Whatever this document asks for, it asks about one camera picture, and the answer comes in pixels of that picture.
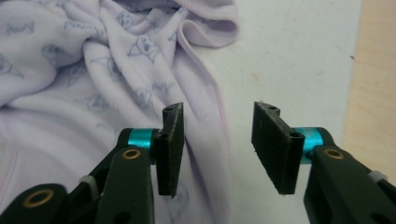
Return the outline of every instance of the black bracket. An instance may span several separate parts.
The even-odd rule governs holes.
[[[183,104],[163,110],[161,130],[144,130],[137,141],[131,139],[133,131],[122,130],[114,149],[72,192],[58,184],[28,189],[0,223],[154,223],[150,165],[157,168],[159,194],[175,197],[184,147]]]
[[[374,181],[371,170],[338,147],[323,128],[320,145],[306,153],[312,161],[304,196],[311,223],[396,223],[396,188],[388,181]],[[307,140],[280,118],[280,110],[256,102],[252,144],[280,194],[294,193],[300,160]]]

